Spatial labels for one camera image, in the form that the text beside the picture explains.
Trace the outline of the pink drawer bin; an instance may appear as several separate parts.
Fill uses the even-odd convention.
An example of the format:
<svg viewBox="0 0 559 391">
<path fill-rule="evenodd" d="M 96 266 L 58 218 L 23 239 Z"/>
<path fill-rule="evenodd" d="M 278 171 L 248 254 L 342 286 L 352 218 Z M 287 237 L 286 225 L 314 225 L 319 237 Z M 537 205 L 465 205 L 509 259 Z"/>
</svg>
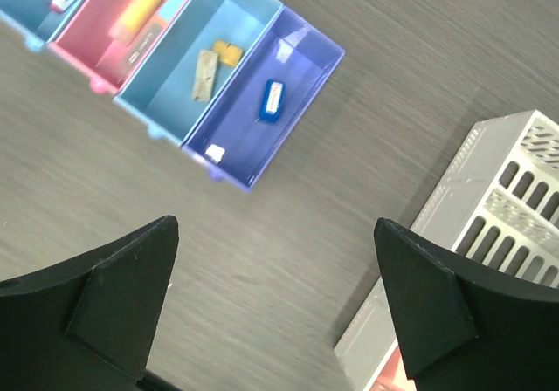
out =
<svg viewBox="0 0 559 391">
<path fill-rule="evenodd" d="M 94 92 L 116 94 L 188 1 L 85 0 L 49 47 Z"/>
</svg>

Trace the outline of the beige eraser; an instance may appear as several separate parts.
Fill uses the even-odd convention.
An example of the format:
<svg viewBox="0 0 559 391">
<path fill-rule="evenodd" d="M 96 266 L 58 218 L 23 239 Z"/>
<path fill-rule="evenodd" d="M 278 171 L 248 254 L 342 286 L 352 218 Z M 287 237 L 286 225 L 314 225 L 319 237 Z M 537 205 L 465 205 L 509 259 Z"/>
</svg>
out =
<svg viewBox="0 0 559 391">
<path fill-rule="evenodd" d="M 218 54 L 214 51 L 201 50 L 197 58 L 192 99 L 210 101 L 217 75 Z"/>
</svg>

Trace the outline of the small orange sharpener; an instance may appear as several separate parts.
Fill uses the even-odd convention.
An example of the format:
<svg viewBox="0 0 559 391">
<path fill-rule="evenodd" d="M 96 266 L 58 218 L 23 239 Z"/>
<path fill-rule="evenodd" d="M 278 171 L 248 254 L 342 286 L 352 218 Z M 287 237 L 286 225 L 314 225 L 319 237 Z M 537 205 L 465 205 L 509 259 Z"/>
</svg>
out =
<svg viewBox="0 0 559 391">
<path fill-rule="evenodd" d="M 218 39 L 214 43 L 212 50 L 218 55 L 219 62 L 222 65 L 226 65 L 231 68 L 238 65 L 244 53 L 242 48 L 221 39 Z"/>
</svg>

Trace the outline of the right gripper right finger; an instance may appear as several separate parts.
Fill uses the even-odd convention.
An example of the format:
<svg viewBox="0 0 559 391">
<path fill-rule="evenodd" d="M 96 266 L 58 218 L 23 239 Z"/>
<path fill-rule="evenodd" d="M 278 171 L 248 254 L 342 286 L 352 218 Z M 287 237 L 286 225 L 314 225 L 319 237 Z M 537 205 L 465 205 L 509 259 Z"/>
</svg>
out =
<svg viewBox="0 0 559 391">
<path fill-rule="evenodd" d="M 558 291 L 433 244 L 390 219 L 376 255 L 405 372 L 419 390 L 556 390 Z"/>
</svg>

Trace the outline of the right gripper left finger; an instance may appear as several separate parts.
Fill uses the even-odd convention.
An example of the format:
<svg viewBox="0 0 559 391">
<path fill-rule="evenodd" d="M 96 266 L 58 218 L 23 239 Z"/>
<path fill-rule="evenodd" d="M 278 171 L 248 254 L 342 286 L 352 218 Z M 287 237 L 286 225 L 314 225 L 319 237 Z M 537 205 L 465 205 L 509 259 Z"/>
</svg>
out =
<svg viewBox="0 0 559 391">
<path fill-rule="evenodd" d="M 148 370 L 179 229 L 163 216 L 1 283 L 3 390 L 173 390 Z"/>
</svg>

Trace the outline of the yellow highlighter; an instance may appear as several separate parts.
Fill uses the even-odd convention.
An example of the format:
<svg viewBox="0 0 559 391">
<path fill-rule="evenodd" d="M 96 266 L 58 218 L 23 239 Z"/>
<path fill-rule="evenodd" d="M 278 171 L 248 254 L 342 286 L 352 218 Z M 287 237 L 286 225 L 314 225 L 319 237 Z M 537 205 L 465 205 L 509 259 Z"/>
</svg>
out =
<svg viewBox="0 0 559 391">
<path fill-rule="evenodd" d="M 109 36 L 123 45 L 129 45 L 162 0 L 131 0 L 109 31 Z"/>
</svg>

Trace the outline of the purple drawer bin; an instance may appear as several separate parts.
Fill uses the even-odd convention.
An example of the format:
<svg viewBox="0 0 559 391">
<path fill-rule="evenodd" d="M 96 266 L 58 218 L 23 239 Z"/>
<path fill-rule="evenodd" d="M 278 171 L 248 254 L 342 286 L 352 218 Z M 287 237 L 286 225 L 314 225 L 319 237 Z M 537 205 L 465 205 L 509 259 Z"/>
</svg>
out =
<svg viewBox="0 0 559 391">
<path fill-rule="evenodd" d="M 345 51 L 284 7 L 247 54 L 183 150 L 250 190 L 322 89 Z"/>
</svg>

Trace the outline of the blue stamp block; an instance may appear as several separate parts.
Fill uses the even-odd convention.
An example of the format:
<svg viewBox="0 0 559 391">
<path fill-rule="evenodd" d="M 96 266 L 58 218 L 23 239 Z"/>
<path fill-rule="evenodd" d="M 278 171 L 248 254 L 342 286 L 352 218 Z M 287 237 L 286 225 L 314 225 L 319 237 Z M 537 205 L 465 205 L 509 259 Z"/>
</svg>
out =
<svg viewBox="0 0 559 391">
<path fill-rule="evenodd" d="M 273 79 L 267 80 L 259 108 L 258 120 L 275 123 L 281 116 L 285 93 L 284 83 Z"/>
</svg>

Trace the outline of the light blue drawer bin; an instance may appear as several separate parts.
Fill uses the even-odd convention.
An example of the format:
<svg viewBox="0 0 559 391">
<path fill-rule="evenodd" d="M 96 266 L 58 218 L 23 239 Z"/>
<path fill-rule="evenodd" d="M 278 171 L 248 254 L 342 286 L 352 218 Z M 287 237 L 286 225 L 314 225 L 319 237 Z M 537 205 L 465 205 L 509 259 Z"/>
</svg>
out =
<svg viewBox="0 0 559 391">
<path fill-rule="evenodd" d="M 1 19 L 18 31 L 29 51 L 40 52 L 51 43 L 77 13 L 85 0 L 61 15 L 49 9 L 51 0 L 1 0 Z"/>
</svg>

